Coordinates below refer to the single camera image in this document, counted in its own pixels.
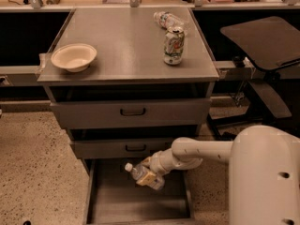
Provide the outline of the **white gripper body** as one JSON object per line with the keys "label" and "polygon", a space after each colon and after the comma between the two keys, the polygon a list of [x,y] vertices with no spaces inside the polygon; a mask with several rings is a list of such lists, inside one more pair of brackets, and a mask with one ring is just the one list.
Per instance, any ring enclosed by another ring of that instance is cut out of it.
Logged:
{"label": "white gripper body", "polygon": [[150,158],[150,169],[159,175],[168,174],[173,167],[173,155],[171,150],[156,152]]}

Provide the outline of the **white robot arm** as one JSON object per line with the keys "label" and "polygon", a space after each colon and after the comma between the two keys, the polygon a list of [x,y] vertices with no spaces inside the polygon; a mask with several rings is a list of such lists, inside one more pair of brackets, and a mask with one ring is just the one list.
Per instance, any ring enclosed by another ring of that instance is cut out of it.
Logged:
{"label": "white robot arm", "polygon": [[247,127],[232,141],[177,138],[142,162],[138,184],[194,169],[205,158],[229,164],[230,225],[300,225],[300,139],[274,127]]}

